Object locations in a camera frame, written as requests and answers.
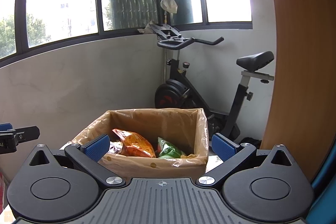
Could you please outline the orange snack bag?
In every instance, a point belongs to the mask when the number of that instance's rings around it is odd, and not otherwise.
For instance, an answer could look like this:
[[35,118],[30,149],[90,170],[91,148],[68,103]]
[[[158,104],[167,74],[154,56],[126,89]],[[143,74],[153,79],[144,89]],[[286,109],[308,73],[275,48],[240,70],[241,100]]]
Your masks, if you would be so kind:
[[156,158],[155,151],[150,142],[136,132],[113,129],[122,142],[120,154],[124,156]]

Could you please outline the brown cardboard box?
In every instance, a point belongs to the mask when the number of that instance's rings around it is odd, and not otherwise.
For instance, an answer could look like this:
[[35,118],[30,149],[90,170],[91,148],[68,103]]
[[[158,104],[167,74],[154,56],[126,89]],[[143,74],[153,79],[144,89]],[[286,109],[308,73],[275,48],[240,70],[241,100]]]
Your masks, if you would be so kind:
[[182,150],[180,159],[131,157],[106,153],[99,164],[130,181],[131,178],[181,178],[196,180],[206,171],[209,158],[209,131],[203,109],[127,109],[108,110],[73,139],[85,144],[107,134],[116,139],[113,129],[136,132],[153,148],[158,138]]

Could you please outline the green chip bag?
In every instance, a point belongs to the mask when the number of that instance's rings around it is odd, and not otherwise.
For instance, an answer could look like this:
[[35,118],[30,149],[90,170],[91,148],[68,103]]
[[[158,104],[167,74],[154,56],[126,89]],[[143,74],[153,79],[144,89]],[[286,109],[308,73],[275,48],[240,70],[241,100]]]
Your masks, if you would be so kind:
[[158,137],[157,155],[159,159],[180,159],[186,154],[169,141]]

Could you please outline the wooden headboard panel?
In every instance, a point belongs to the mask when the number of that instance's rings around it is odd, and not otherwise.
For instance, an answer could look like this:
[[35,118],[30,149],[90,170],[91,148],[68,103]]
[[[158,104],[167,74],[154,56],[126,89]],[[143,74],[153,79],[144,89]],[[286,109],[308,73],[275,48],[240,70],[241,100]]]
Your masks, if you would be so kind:
[[335,139],[335,0],[274,0],[276,75],[263,148],[284,144],[307,178]]

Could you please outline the black exercise bike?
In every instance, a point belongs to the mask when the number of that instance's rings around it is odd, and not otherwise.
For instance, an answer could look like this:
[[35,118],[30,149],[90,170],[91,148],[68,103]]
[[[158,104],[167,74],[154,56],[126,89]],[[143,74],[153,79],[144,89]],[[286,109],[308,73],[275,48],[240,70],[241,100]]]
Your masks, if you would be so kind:
[[[223,37],[217,46],[192,44],[181,50],[182,61],[190,63],[187,78],[208,103],[210,108],[228,112],[241,80],[242,68],[236,64],[239,57],[264,51],[276,52],[276,28],[254,27],[251,30],[193,30],[184,31],[184,37],[215,40]],[[268,121],[274,83],[263,84],[251,79],[250,101],[244,101],[238,117],[240,139],[251,137],[261,140]]]

